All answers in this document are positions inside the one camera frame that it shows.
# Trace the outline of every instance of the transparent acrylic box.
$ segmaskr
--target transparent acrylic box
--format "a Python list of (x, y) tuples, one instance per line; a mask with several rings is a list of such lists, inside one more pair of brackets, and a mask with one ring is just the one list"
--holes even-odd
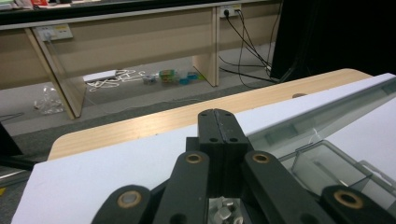
[(328, 141), (279, 159), (300, 184), (321, 195), (325, 187), (344, 185), (359, 190), (396, 217), (396, 189), (386, 176), (379, 177), (367, 162), (355, 162)]

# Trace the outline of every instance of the plastic bag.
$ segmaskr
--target plastic bag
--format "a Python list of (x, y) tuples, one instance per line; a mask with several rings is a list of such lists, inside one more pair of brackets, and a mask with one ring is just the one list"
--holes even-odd
[(35, 109), (39, 110), (41, 114), (55, 114), (64, 111), (64, 105), (59, 99), (58, 93), (55, 89), (49, 86), (44, 86), (43, 99), (35, 101)]

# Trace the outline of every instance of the black cable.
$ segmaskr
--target black cable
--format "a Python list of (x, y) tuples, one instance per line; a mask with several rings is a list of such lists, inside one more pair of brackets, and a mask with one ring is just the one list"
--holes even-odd
[[(232, 65), (232, 66), (238, 66), (238, 64), (236, 64), (236, 63), (228, 63), (228, 62), (224, 61), (224, 59), (222, 59), (221, 56), (219, 56), (219, 58), (220, 58), (224, 63), (227, 63), (227, 64)], [(263, 67), (263, 68), (267, 67), (267, 66), (265, 66), (265, 65), (260, 65), (260, 64), (240, 64), (240, 66), (241, 66), (241, 67)]]
[(251, 77), (251, 78), (256, 78), (256, 79), (259, 79), (259, 80), (262, 80), (262, 81), (268, 81), (268, 82), (271, 82), (271, 83), (274, 83), (274, 84), (277, 83), (277, 81), (274, 81), (272, 79), (267, 79), (267, 78), (264, 78), (264, 77), (254, 77), (254, 76), (251, 76), (251, 75), (248, 75), (248, 74), (243, 74), (243, 73), (238, 73), (238, 72), (235, 72), (235, 71), (227, 70), (227, 69), (222, 68), (222, 67), (219, 67), (219, 69), (221, 71), (223, 71), (223, 72), (240, 75), (242, 77)]
[(245, 17), (244, 17), (243, 12), (242, 12), (241, 10), (236, 10), (236, 12), (238, 13), (239, 18), (241, 19), (244, 32), (247, 33), (247, 38), (248, 38), (248, 40), (249, 40), (249, 42), (250, 42), (250, 46), (252, 47), (252, 50), (256, 53), (256, 54), (253, 54), (253, 53), (252, 53), (252, 54), (255, 55), (255, 56), (262, 62), (262, 64), (264, 64), (264, 65), (266, 65), (266, 66), (271, 65), (271, 64), (269, 64), (267, 61), (265, 61), (265, 60), (262, 58), (262, 56), (260, 55), (260, 53), (256, 50), (256, 47), (254, 46), (253, 41), (251, 40), (250, 35), (248, 34), (248, 29), (247, 29), (247, 27), (246, 27), (246, 25), (245, 25)]
[[(251, 38), (250, 38), (250, 36), (249, 36), (249, 34), (248, 34), (248, 29), (247, 29), (247, 27), (246, 27), (246, 25), (245, 25), (245, 19), (244, 19), (244, 16), (243, 16), (242, 11), (240, 11), (240, 10), (236, 10), (236, 11), (238, 12), (239, 17), (240, 17), (240, 20), (241, 20), (242, 25), (243, 25), (243, 32), (242, 32), (242, 34), (240, 34), (240, 33), (236, 30), (236, 28), (233, 26), (233, 24), (230, 22), (229, 16), (226, 15), (226, 19), (227, 19), (228, 23), (230, 23), (231, 27), (236, 31), (236, 33), (239, 35), (239, 37), (240, 37), (241, 40), (242, 40), (242, 43), (241, 43), (241, 50), (240, 50), (240, 53), (239, 53), (239, 61), (238, 61), (238, 64), (237, 64), (237, 66), (238, 66), (238, 72), (235, 73), (235, 72), (227, 71), (227, 70), (225, 70), (225, 69), (222, 69), (222, 70), (223, 70), (223, 71), (226, 71), (226, 72), (231, 72), (231, 73), (237, 74), (237, 75), (239, 76), (239, 79), (241, 80), (242, 84), (245, 85), (245, 86), (248, 87), (248, 88), (251, 88), (251, 89), (257, 89), (257, 88), (255, 88), (255, 87), (250, 87), (250, 86), (248, 86), (247, 84), (245, 84), (244, 81), (242, 80), (242, 76), (257, 78), (257, 79), (261, 79), (261, 80), (270, 81), (270, 82), (272, 82), (272, 83), (276, 83), (276, 81), (272, 80), (271, 77), (270, 77), (270, 75), (268, 75), (268, 72), (269, 72), (269, 71), (268, 71), (268, 66), (270, 66), (270, 64), (262, 58), (262, 56), (259, 54), (259, 52), (258, 52), (258, 51), (255, 49), (255, 47), (254, 47), (254, 44), (253, 44), (253, 42), (252, 42), (252, 40), (251, 40)], [(248, 38), (248, 40), (249, 40), (250, 43), (248, 43), (248, 42), (246, 41), (246, 39), (245, 39), (245, 32), (247, 32), (247, 38)], [(270, 79), (253, 77), (253, 76), (249, 76), (249, 75), (246, 75), (246, 74), (242, 74), (242, 73), (241, 73), (240, 67), (241, 67), (241, 58), (242, 58), (242, 52), (243, 52), (244, 44), (247, 45), (247, 47), (246, 47), (247, 50), (249, 50), (250, 53), (251, 53), (252, 55), (254, 55), (256, 58), (258, 58), (258, 59), (262, 62), (262, 64), (263, 64), (264, 67), (265, 67), (265, 71), (266, 71), (266, 73), (267, 73), (267, 75), (268, 75), (268, 77), (269, 77)]]
[(9, 120), (9, 119), (15, 119), (15, 118), (17, 118), (19, 116), (22, 116), (22, 115), (24, 115), (23, 112), (17, 113), (17, 114), (2, 115), (2, 116), (0, 116), (0, 118), (5, 118), (5, 117), (10, 117), (10, 118), (2, 119), (2, 120), (0, 120), (0, 122), (6, 121), (6, 120)]

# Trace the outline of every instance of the power outlet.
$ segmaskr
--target power outlet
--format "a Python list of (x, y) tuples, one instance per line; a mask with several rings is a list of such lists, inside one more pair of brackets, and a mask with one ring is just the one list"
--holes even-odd
[(49, 37), (50, 40), (67, 39), (73, 37), (68, 24), (38, 26), (36, 29), (42, 41), (48, 41)]
[(234, 4), (234, 5), (228, 5), (228, 6), (221, 6), (220, 7), (220, 17), (225, 18), (226, 16), (224, 15), (224, 11), (228, 10), (228, 17), (233, 17), (237, 16), (238, 13), (236, 10), (241, 10), (241, 4)]

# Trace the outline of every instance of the wooden desk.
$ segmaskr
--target wooden desk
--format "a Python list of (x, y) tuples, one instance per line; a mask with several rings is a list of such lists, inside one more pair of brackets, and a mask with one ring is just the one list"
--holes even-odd
[(156, 133), (165, 133), (197, 123), (197, 115), (207, 109), (220, 108), (232, 113), (269, 105), (292, 98), (295, 93), (314, 93), (370, 77), (352, 69), (342, 69), (254, 91), (187, 105), (163, 112), (127, 119), (96, 128), (66, 134), (52, 146), (49, 160), (123, 143)]

